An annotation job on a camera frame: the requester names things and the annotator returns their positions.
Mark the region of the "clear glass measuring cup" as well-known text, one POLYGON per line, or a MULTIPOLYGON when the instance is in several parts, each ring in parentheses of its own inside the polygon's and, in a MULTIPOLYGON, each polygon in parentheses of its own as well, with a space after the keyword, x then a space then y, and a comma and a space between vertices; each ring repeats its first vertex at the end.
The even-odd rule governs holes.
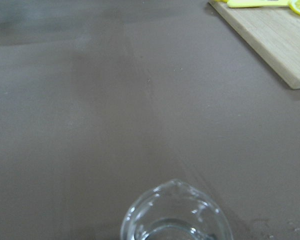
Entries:
POLYGON ((127 210, 122 240, 232 240, 218 204, 190 184, 172 179, 141 194, 127 210))

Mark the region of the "bamboo cutting board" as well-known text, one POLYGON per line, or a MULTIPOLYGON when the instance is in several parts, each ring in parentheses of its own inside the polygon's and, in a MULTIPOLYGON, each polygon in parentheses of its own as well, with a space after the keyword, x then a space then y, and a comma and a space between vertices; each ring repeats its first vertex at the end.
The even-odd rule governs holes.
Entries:
POLYGON ((300 89, 300 15, 288 6, 230 8, 224 1, 209 3, 291 89, 300 89))

